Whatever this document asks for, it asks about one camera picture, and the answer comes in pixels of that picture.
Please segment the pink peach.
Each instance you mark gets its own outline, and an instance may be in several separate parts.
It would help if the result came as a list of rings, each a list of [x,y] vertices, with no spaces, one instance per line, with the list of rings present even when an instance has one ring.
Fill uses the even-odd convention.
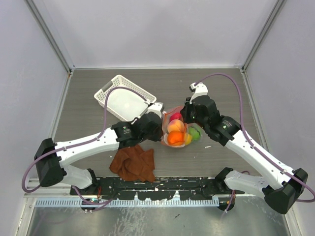
[[[173,131],[179,131],[181,133],[184,133],[185,125],[183,122],[180,122],[179,120],[177,121],[174,120],[167,125],[167,131],[168,133]]]

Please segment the clear zip top bag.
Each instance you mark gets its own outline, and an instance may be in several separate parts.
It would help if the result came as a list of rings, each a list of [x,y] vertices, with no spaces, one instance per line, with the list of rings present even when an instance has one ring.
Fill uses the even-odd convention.
[[[199,142],[202,137],[201,128],[195,123],[186,123],[180,111],[183,106],[162,113],[161,143],[171,148],[183,148],[191,143]]]

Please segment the orange fruit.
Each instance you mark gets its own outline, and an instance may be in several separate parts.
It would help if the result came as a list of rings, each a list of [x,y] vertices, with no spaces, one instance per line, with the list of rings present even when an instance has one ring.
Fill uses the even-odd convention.
[[[181,131],[171,131],[167,136],[167,142],[170,146],[181,146],[185,143],[185,135]]]

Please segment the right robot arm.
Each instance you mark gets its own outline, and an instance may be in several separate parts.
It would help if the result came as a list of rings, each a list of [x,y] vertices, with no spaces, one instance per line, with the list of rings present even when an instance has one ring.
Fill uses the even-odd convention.
[[[306,171],[294,170],[277,160],[243,131],[235,119],[221,115],[207,95],[186,98],[180,113],[184,122],[199,125],[211,140],[238,154],[260,174],[250,176],[225,167],[215,177],[220,193],[246,192],[264,199],[274,211],[287,214],[304,191]]]

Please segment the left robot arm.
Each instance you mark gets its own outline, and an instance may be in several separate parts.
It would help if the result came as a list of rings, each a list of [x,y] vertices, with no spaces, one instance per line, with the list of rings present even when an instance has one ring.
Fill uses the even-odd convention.
[[[120,121],[103,132],[77,140],[54,143],[51,138],[45,139],[34,157],[39,185],[64,183],[92,195],[98,190],[94,172],[76,168],[72,163],[101,152],[133,147],[145,140],[158,142],[161,137],[162,118],[149,112],[135,121]]]

